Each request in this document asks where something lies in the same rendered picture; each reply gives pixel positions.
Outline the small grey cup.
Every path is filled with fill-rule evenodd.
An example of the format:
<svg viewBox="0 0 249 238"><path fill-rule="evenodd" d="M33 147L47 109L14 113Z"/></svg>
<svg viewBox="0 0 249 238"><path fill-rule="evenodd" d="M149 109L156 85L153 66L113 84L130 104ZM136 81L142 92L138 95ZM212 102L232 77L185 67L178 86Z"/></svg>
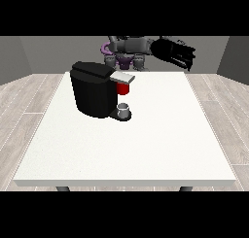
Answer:
<svg viewBox="0 0 249 238"><path fill-rule="evenodd" d="M118 117L121 119L125 119L128 117L129 115L129 107L126 103L120 103L117 106L117 110L118 110Z"/></svg>

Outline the pale grey machine lid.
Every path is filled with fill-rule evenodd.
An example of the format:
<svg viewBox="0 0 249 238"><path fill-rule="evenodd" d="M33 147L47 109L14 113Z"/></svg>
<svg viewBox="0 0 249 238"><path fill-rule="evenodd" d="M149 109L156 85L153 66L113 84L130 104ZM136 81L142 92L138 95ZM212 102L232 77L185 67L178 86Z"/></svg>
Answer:
<svg viewBox="0 0 249 238"><path fill-rule="evenodd" d="M121 72L121 71L115 71L111 76L110 80L119 84L125 84L129 85L135 77L133 75Z"/></svg>

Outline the black coffee machine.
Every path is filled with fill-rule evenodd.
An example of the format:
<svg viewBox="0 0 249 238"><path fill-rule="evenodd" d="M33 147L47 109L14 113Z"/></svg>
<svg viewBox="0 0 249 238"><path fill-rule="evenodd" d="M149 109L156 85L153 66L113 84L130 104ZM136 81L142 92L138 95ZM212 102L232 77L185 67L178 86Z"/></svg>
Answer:
<svg viewBox="0 0 249 238"><path fill-rule="evenodd" d="M110 76L117 71L113 67L95 62L78 61L72 65L70 78L77 108L83 114L99 119L119 121L131 119L131 111L125 119L118 117L116 82Z"/></svg>

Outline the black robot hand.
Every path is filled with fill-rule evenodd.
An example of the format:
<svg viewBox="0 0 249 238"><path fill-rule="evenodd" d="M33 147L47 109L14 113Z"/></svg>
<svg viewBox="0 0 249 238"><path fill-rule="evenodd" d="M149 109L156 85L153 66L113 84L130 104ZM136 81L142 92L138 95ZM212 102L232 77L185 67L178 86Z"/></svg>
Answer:
<svg viewBox="0 0 249 238"><path fill-rule="evenodd" d="M172 63L180 68L191 70L196 58L195 48L179 42L159 37L150 46L151 53L159 60Z"/></svg>

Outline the red pod holder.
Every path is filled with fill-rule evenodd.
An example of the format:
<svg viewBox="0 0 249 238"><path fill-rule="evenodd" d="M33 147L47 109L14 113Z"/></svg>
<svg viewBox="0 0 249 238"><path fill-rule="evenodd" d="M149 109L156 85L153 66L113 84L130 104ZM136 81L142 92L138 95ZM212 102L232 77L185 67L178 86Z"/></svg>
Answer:
<svg viewBox="0 0 249 238"><path fill-rule="evenodd" d="M129 93L129 85L116 83L116 87L119 95L126 95Z"/></svg>

